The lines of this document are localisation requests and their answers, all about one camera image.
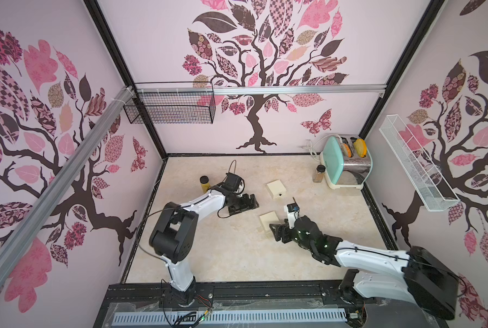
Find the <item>cream drawer jewelry box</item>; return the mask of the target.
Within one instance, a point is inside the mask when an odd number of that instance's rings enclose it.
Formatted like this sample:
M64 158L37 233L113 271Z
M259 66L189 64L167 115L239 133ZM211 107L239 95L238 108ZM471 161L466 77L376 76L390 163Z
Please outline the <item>cream drawer jewelry box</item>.
M281 180L274 180L267 183L266 186L273 199L282 198L287 192L287 189Z

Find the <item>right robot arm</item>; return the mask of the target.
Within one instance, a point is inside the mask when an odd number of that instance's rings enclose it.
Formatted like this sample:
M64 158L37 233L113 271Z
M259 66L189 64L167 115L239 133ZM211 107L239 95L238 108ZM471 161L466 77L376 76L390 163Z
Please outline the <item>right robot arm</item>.
M276 241L294 242L316 261L345 268L340 290L349 302L394 299L445 321L455 317L460 279L424 247L398 251L358 245L323 234L306 216L269 227Z

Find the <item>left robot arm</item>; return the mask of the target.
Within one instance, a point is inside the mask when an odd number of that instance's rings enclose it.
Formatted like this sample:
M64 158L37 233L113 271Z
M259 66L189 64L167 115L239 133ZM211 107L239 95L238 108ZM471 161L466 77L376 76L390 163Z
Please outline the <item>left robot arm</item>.
M155 254L165 263L174 295L190 303L196 292L196 279L187 261L199 222L228 209L229 216L258 208L256 196L246 194L245 181L228 172L222 182L207 192L182 204L167 203L157 212L159 219L149 238Z

